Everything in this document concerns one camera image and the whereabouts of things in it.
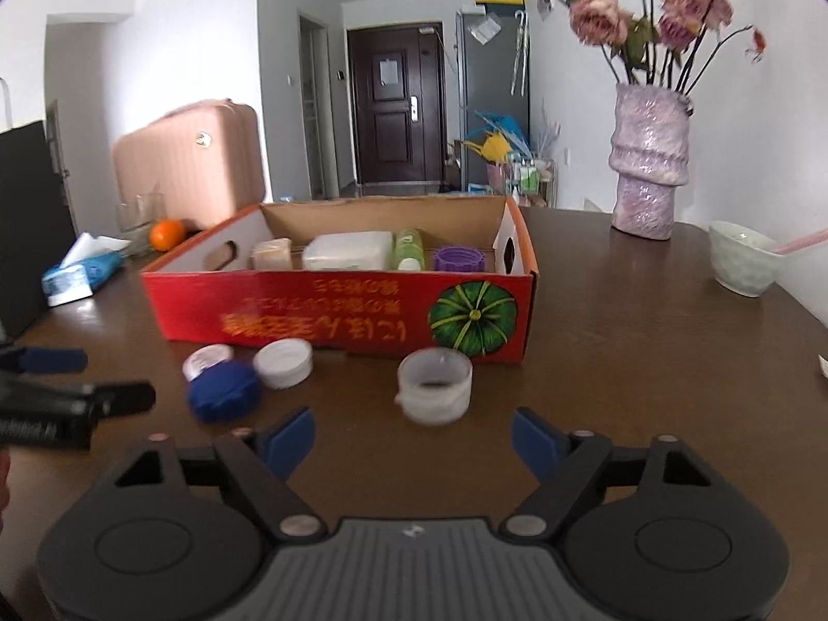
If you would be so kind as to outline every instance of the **dark brown door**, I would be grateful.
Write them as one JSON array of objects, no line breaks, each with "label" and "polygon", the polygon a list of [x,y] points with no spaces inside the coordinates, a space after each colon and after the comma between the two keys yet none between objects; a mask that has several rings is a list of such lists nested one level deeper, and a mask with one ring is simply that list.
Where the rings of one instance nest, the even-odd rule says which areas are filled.
[{"label": "dark brown door", "polygon": [[443,169],[439,24],[349,32],[361,184],[440,182]]}]

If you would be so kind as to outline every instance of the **green bottle on rack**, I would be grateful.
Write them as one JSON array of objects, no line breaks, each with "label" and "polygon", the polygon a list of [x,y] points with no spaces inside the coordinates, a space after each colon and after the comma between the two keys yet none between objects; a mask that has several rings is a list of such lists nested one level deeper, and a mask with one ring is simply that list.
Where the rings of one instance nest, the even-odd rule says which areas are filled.
[{"label": "green bottle on rack", "polygon": [[404,228],[396,234],[394,267],[398,271],[425,271],[425,250],[417,229]]}]

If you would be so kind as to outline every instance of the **pink vase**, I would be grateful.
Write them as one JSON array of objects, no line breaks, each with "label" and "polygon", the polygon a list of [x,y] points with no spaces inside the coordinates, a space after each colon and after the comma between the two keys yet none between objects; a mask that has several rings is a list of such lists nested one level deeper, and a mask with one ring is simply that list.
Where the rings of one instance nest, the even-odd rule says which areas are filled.
[{"label": "pink vase", "polygon": [[690,99],[658,86],[618,85],[610,168],[618,173],[613,226],[669,240],[676,187],[690,181]]}]

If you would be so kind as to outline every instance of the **orange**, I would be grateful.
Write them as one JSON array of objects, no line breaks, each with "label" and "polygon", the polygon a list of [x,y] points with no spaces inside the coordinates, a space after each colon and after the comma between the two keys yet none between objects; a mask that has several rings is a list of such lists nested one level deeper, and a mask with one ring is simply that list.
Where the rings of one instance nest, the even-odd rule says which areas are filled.
[{"label": "orange", "polygon": [[150,245],[160,253],[168,252],[177,245],[181,245],[186,238],[184,224],[177,219],[159,221],[150,230]]}]

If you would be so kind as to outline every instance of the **blue cap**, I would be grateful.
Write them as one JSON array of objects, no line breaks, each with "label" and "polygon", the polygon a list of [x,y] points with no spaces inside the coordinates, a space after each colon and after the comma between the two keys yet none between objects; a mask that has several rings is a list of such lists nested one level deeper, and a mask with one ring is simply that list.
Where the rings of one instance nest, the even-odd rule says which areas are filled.
[{"label": "blue cap", "polygon": [[201,422],[229,422],[256,410],[262,400],[262,385],[252,366],[221,362],[204,369],[189,384],[189,410]]}]

